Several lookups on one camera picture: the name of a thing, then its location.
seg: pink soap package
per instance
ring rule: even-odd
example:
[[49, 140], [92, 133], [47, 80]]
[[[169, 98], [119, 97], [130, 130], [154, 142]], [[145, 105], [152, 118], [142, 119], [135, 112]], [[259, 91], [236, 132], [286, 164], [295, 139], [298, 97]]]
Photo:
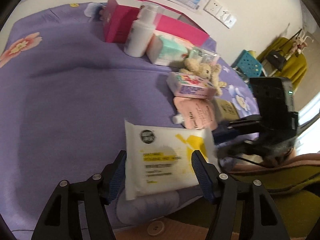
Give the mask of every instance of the pink soap package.
[[214, 106], [209, 100], [175, 97], [173, 102], [178, 111], [178, 115], [172, 119], [174, 123], [181, 123], [187, 129], [197, 130], [215, 130], [218, 127]]
[[167, 84], [176, 97], [211, 99], [217, 93], [208, 80], [178, 72], [169, 73]]

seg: wet wipes package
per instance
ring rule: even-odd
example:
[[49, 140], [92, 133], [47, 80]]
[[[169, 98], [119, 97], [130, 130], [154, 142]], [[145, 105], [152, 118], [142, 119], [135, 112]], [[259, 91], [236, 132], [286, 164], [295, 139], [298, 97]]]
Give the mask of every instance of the wet wipes package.
[[126, 199], [198, 185], [191, 154], [200, 150], [218, 167], [210, 129], [133, 125], [125, 121]]

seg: white packaging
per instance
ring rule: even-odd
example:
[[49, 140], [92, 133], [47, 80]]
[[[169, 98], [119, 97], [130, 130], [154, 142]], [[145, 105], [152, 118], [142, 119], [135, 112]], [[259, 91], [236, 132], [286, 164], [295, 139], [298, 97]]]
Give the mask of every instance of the white packaging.
[[198, 185], [191, 165], [195, 150], [219, 169], [210, 129], [140, 126], [125, 121], [125, 134], [127, 200]]
[[144, 55], [159, 22], [159, 11], [162, 11], [162, 9], [163, 7], [154, 3], [143, 5], [138, 14], [138, 20], [132, 22], [124, 45], [125, 54], [131, 57], [142, 57]]
[[196, 59], [198, 63], [206, 63], [215, 66], [218, 63], [220, 55], [214, 51], [194, 47], [189, 53], [189, 58]]

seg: pink box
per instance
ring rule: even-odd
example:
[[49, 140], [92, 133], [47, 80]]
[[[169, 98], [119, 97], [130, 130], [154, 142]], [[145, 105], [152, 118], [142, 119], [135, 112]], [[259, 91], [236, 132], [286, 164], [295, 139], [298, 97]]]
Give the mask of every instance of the pink box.
[[[106, 42], [125, 43], [132, 22], [137, 19], [140, 4], [149, 0], [127, 0], [128, 5], [119, 4], [117, 0], [108, 0], [103, 13], [103, 33]], [[202, 46], [209, 38], [198, 25], [183, 13], [162, 5], [167, 15], [162, 15], [157, 30], [190, 41], [195, 46]]]
[[176, 97], [211, 99], [217, 93], [208, 80], [179, 72], [170, 72], [167, 84]]

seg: black handbag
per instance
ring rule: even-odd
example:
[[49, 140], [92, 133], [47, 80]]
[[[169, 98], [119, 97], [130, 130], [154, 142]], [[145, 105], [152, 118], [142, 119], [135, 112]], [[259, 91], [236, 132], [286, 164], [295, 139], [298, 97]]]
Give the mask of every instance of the black handbag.
[[293, 35], [289, 40], [285, 42], [278, 50], [272, 50], [268, 53], [266, 56], [266, 60], [270, 62], [273, 67], [275, 67], [277, 70], [282, 71], [284, 65], [287, 63], [287, 60], [285, 59], [284, 56], [280, 54], [280, 51], [284, 53], [282, 48], [289, 42], [291, 41], [294, 37], [299, 36], [301, 33], [302, 29], [300, 29], [295, 35]]
[[282, 71], [284, 64], [287, 62], [284, 56], [280, 54], [280, 51], [272, 50], [266, 56], [266, 60], [270, 62], [277, 70]]

